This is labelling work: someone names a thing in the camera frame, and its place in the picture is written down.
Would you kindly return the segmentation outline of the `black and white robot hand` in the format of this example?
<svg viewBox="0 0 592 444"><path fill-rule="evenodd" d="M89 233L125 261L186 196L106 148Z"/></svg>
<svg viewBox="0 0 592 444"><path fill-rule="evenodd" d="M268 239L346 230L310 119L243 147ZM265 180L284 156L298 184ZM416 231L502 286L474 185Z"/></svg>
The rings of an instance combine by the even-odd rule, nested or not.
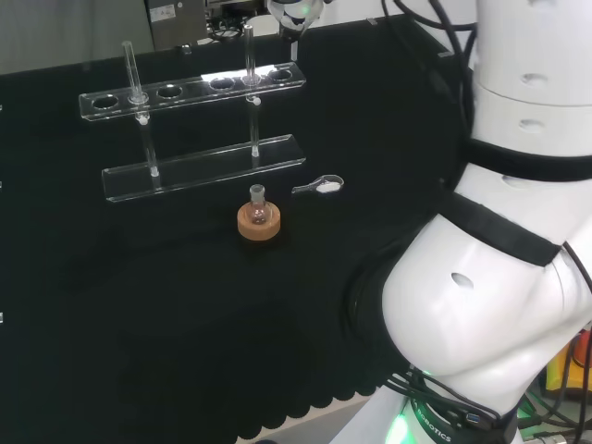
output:
<svg viewBox="0 0 592 444"><path fill-rule="evenodd" d="M320 18L325 2L323 0L277 1L268 0L266 7L277 20L279 36L293 43Z"/></svg>

